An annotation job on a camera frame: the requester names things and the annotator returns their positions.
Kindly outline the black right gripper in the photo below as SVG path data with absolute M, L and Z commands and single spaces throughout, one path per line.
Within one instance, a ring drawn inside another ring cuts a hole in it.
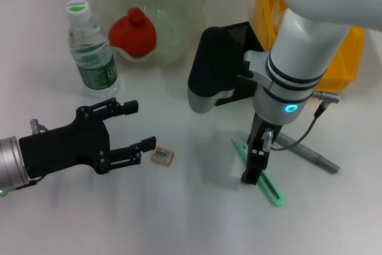
M 273 131 L 271 144 L 274 143 L 278 136 L 281 125 L 276 125 L 263 120 L 257 113 L 254 114 L 251 132 L 249 134 L 247 143 L 248 151 L 244 152 L 244 159 L 246 163 L 245 170 L 241 176 L 241 182 L 248 185 L 256 185 L 263 170 L 268 165 L 268 155 L 270 151 L 263 150 L 263 134 L 266 129 Z

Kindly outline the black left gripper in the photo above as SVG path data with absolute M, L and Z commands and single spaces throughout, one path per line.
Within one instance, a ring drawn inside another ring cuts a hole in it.
M 137 112 L 138 101 L 120 104 L 112 97 L 78 108 L 69 125 L 21 138 L 19 145 L 28 176 L 34 179 L 81 164 L 90 166 L 97 174 L 139 165 L 142 154 L 156 147 L 156 137 L 110 150 L 110 137 L 103 122 L 106 118 Z

